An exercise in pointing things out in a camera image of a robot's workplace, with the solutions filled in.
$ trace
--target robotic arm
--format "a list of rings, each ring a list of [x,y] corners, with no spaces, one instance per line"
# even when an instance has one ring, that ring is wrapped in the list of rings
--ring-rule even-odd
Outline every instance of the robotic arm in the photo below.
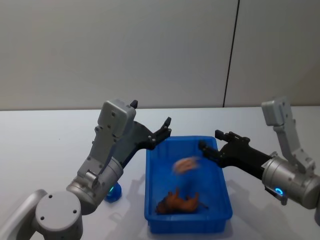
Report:
[[[82,215],[97,209],[134,154],[154,149],[171,134],[170,117],[155,133],[134,121],[137,106],[136,100],[105,102],[89,156],[66,191],[31,194],[0,228],[0,240],[27,240],[35,231],[45,240],[79,240]]]
[[[316,209],[314,219],[320,226],[320,177],[314,174],[314,160],[301,148],[289,101],[282,97],[264,102],[262,111],[266,124],[277,133],[286,159],[253,149],[247,137],[219,130],[215,137],[227,144],[218,151],[199,142],[203,156],[221,168],[235,166],[258,178],[282,205],[291,199],[306,209]]]

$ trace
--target blue led light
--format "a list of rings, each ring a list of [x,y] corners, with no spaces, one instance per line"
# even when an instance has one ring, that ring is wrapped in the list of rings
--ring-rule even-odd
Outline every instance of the blue led light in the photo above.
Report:
[[[121,192],[121,186],[119,185],[119,183],[116,183],[113,187],[110,188],[104,200],[108,203],[113,203],[117,201],[119,198],[121,198]]]
[[[277,194],[279,194],[279,195],[283,195],[284,194],[284,192],[280,189],[280,188],[278,188],[278,187],[276,187],[275,189],[275,192],[277,193]]]

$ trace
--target silver robot arm segment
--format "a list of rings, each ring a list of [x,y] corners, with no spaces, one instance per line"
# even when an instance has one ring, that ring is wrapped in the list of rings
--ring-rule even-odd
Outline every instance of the silver robot arm segment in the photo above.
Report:
[[[122,166],[112,156],[121,138],[131,131],[135,115],[134,107],[118,99],[103,104],[90,154],[66,188],[80,200],[82,215],[94,212],[123,174]]]
[[[30,239],[36,229],[32,226],[36,214],[36,207],[40,200],[47,195],[45,190],[33,192],[0,228],[0,240]]]
[[[302,149],[293,119],[290,103],[286,97],[266,101],[261,104],[265,123],[273,126],[283,156],[288,162],[297,166],[301,173],[313,173],[315,161]]]
[[[289,198],[306,209],[316,208],[314,219],[320,226],[320,177],[314,174],[314,160],[300,145],[290,103],[281,97],[264,102],[261,107],[265,122],[273,126],[287,159],[274,154],[263,166],[262,183],[281,203]]]

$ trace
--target brown plush toy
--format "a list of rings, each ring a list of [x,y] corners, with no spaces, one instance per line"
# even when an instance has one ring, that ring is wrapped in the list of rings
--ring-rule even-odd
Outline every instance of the brown plush toy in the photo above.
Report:
[[[196,192],[194,198],[187,196],[186,200],[184,200],[179,197],[179,189],[176,188],[175,194],[171,191],[168,192],[168,195],[158,203],[155,212],[158,214],[193,213],[198,208],[198,199],[199,193]]]

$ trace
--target blue plastic bin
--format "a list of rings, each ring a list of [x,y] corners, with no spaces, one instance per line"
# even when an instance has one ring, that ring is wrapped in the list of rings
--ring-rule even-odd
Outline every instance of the blue plastic bin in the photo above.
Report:
[[[226,221],[232,217],[224,174],[214,162],[203,158],[198,142],[204,140],[217,148],[211,136],[173,136],[146,152],[144,217],[154,234],[172,233],[220,233]],[[173,173],[173,164],[182,158],[199,156],[199,167],[186,174]],[[158,215],[156,206],[169,191],[179,187],[180,197],[194,197],[208,209],[199,206],[195,213]]]

